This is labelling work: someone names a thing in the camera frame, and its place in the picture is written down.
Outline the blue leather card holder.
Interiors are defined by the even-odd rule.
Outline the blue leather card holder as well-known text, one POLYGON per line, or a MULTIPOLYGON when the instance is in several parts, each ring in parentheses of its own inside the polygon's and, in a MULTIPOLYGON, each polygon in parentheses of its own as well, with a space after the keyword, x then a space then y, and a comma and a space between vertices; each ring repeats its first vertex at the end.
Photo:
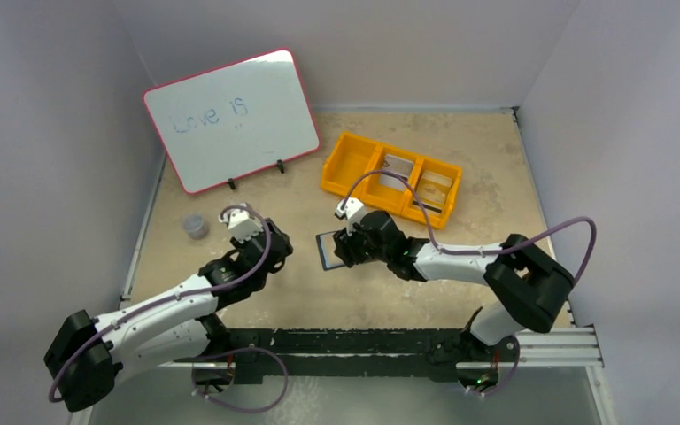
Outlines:
POLYGON ((336 244, 332 231, 320 233, 315 237, 321 267, 324 271, 345 267, 344 262, 335 254, 336 244))

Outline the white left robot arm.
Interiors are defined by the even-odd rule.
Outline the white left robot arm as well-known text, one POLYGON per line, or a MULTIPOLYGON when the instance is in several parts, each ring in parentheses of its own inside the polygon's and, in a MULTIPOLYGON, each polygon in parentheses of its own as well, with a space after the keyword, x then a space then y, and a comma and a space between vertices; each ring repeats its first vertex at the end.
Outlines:
POLYGON ((229 231, 231 250, 170 290, 96 317, 84 310, 69 315, 43 358, 53 379, 48 400, 75 413, 162 364, 263 353, 258 343, 233 338, 217 311, 262 290, 293 247, 270 219, 250 219, 229 231))

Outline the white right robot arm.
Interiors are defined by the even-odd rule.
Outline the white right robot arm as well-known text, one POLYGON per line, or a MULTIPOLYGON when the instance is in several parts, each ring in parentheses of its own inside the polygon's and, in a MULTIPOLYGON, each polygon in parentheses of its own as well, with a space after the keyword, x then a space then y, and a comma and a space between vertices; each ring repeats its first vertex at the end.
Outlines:
POLYGON ((565 267, 519 234, 482 248, 435 245, 428 238, 406 236, 387 212, 373 211, 332 238, 334 253, 347 267, 380 261, 405 281, 471 282, 491 289, 496 302, 475 313, 466 326, 485 346, 524 329, 549 332, 576 286, 565 267))

